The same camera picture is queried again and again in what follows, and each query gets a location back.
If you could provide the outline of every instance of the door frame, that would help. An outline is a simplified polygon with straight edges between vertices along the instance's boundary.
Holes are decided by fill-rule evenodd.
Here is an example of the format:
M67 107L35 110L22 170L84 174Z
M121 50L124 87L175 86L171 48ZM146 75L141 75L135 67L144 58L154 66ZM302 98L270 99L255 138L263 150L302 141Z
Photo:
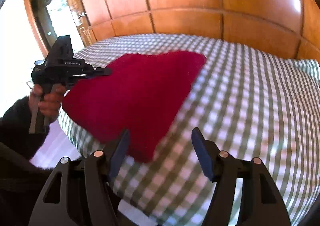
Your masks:
M27 17L28 17L33 35L36 38L36 41L38 43L38 46L40 48L42 55L46 58L49 51L48 51L47 47L45 46L44 41L39 33L39 29L36 25L35 17L34 17L33 11L32 11L32 7L31 7L31 0L23 0L23 1L24 1L24 6L26 8Z

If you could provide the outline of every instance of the mattress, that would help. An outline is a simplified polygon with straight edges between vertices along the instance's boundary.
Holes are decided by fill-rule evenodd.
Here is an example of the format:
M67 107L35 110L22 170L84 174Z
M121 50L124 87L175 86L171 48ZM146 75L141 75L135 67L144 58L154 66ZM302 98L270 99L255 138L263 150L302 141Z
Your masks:
M153 162L127 156L113 191L159 224L200 225L215 184L204 175L191 144L199 127L235 158L260 157L297 225L320 193L320 68L315 60L284 60L246 45L189 35L139 34L109 38L75 54L95 67L126 53L171 50L204 54L207 62L157 146ZM59 124L79 153L103 148L61 109ZM237 180L230 225L241 201Z

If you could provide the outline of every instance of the wooden cabinet door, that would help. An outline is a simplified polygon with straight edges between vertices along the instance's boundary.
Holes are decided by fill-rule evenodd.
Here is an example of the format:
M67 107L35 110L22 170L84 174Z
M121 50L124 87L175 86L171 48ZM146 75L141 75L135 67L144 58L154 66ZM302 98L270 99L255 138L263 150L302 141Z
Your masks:
M82 0L67 0L67 2L84 45L87 47L96 43L97 40L91 29Z

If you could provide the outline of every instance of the floor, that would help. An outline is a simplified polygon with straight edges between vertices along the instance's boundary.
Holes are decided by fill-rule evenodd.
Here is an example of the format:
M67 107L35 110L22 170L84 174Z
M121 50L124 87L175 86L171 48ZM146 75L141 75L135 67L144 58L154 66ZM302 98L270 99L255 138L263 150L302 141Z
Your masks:
M42 147L39 148L38 152L31 159L31 163L42 168L55 167L59 160L65 156L71 160L75 160L80 157L80 154L62 131L58 121L55 121L50 125L50 132ZM123 200L120 202L118 209L139 226L157 225L157 223L150 220L141 211ZM128 221L123 218L121 218L120 223L121 225L130 225Z
M55 121L50 125L50 132L42 147L31 159L31 163L42 168L55 167L65 156L75 160L80 154L62 131L58 121Z

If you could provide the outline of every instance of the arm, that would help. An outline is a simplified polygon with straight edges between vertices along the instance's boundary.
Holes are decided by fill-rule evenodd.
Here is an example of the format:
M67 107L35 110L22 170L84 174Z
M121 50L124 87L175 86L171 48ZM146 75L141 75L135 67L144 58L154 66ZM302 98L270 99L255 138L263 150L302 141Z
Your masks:
M39 104L41 112L50 117L52 121L57 119L64 93L65 87L58 87L55 93L46 95L44 101ZM42 95L42 89L39 85L36 85L33 87L30 97L17 100L6 111L0 122L0 141L28 160L35 155L47 136L29 134L30 106L33 104L35 97L39 95Z

